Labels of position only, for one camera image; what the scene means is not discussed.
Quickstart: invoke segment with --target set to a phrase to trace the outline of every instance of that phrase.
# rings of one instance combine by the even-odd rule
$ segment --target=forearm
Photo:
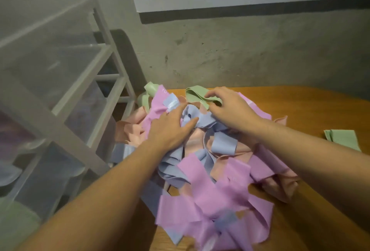
[[[18,250],[98,251],[117,238],[165,150],[143,142],[125,160],[63,207]]]
[[[246,125],[300,178],[358,224],[370,220],[370,157],[268,120]]]

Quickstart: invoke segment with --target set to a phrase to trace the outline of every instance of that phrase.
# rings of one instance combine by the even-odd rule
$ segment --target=hand
[[[180,126],[181,114],[187,103],[182,103],[169,113],[161,114],[160,118],[152,121],[148,141],[159,146],[164,153],[178,147],[194,129],[199,118],[193,118],[184,127]]]
[[[209,110],[228,127],[248,132],[248,128],[251,125],[261,120],[238,93],[225,86],[216,87],[208,91],[205,98],[212,96],[217,96],[222,100],[222,107],[216,106],[215,103],[210,103]]]

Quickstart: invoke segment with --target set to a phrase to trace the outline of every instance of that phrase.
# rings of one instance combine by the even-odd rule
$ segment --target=gray wall
[[[311,85],[370,99],[369,9],[142,24],[133,0],[99,2],[110,29],[127,34],[147,81]]]

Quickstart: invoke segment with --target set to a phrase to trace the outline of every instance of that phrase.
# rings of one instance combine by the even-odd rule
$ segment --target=wooden table
[[[324,138],[325,129],[353,129],[361,150],[370,154],[370,102],[310,87],[232,88],[246,95],[273,118],[288,115],[288,127]],[[184,95],[185,90],[169,90]],[[370,250],[370,235],[300,181],[289,204],[270,197],[254,186],[249,191],[275,203],[269,238],[254,251]],[[170,188],[171,194],[176,189]],[[175,246],[140,201],[115,250],[194,250],[192,238]]]

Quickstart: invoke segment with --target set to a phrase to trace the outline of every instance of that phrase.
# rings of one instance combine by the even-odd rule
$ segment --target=person
[[[230,128],[255,137],[335,207],[369,230],[370,156],[260,118],[239,95],[210,90],[222,106],[212,114]],[[95,181],[31,235],[18,251],[106,250],[121,235],[141,189],[162,157],[189,136],[198,118],[184,127],[186,104],[153,120],[148,139],[130,156]]]

